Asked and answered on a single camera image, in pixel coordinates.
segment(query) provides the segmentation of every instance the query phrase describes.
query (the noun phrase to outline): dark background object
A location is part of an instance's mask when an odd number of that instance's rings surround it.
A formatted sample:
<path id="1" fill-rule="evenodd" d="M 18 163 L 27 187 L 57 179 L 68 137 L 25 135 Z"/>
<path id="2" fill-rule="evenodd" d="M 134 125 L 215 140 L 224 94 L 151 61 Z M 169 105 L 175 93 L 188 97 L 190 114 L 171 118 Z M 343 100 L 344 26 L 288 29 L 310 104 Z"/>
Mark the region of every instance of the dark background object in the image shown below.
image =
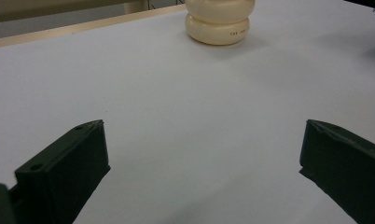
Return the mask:
<path id="1" fill-rule="evenodd" d="M 375 0 L 345 0 L 365 7 L 375 7 Z"/>
<path id="2" fill-rule="evenodd" d="M 375 145 L 333 124 L 308 120 L 300 172 L 359 224 L 375 224 Z"/>
<path id="3" fill-rule="evenodd" d="M 0 224 L 73 223 L 109 170 L 103 121 L 76 126 L 0 184 Z"/>

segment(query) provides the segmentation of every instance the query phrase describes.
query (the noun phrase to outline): cream-colored toy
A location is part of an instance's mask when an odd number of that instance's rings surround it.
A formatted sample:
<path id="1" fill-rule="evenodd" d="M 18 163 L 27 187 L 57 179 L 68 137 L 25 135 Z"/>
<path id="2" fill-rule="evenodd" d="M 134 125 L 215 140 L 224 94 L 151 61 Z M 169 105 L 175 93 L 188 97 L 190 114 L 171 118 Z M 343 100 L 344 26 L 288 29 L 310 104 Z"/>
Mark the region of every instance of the cream-colored toy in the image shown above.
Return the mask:
<path id="1" fill-rule="evenodd" d="M 186 0 L 187 33 L 211 45 L 230 45 L 245 38 L 255 0 Z"/>

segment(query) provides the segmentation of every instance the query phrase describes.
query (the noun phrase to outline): white paper surface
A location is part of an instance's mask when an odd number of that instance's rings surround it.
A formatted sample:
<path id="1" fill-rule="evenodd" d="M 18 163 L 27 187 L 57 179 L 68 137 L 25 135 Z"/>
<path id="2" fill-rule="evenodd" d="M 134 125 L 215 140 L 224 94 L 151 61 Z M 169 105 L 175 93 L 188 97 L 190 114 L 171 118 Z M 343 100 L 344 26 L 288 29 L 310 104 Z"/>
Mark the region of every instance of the white paper surface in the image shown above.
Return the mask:
<path id="1" fill-rule="evenodd" d="M 351 224 L 299 174 L 305 121 L 375 143 L 375 16 L 343 1 L 257 1 L 241 43 L 186 11 L 0 48 L 0 182 L 103 119 L 112 170 L 77 223 Z"/>

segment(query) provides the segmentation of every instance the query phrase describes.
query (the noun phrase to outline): wooden table edge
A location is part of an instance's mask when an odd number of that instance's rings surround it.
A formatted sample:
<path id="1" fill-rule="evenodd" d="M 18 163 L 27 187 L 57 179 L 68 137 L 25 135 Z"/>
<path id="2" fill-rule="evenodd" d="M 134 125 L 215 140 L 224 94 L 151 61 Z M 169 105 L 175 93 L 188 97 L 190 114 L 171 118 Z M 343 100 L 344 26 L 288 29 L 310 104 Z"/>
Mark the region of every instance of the wooden table edge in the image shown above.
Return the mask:
<path id="1" fill-rule="evenodd" d="M 185 10 L 185 5 L 178 5 L 173 7 L 163 7 L 159 9 L 153 9 L 149 11 L 143 11 L 138 13 L 132 13 L 128 15 L 122 15 L 117 17 L 112 17 L 108 19 L 102 19 L 98 21 L 88 21 L 83 22 L 75 25 L 69 25 L 39 32 L 33 32 L 29 34 L 24 35 L 13 35 L 8 37 L 0 38 L 0 48 L 11 46 L 11 45 L 17 45 L 22 43 L 28 43 L 36 40 L 46 39 L 46 38 L 52 38 L 56 36 L 61 35 L 72 35 L 75 33 L 88 31 L 96 28 L 101 28 L 105 26 L 115 25 L 127 21 L 137 21 L 149 17 L 154 17 L 166 13 L 172 13 L 177 12 L 180 10 Z"/>

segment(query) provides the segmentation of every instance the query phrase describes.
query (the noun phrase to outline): white object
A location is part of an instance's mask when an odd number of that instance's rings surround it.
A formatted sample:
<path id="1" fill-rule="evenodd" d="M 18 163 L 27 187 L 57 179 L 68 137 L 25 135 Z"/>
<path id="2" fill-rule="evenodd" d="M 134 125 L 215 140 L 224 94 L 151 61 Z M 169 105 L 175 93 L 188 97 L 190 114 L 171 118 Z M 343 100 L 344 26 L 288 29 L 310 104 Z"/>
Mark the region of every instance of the white object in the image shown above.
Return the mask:
<path id="1" fill-rule="evenodd" d="M 187 0 L 187 33 L 211 45 L 230 45 L 243 40 L 255 0 Z"/>

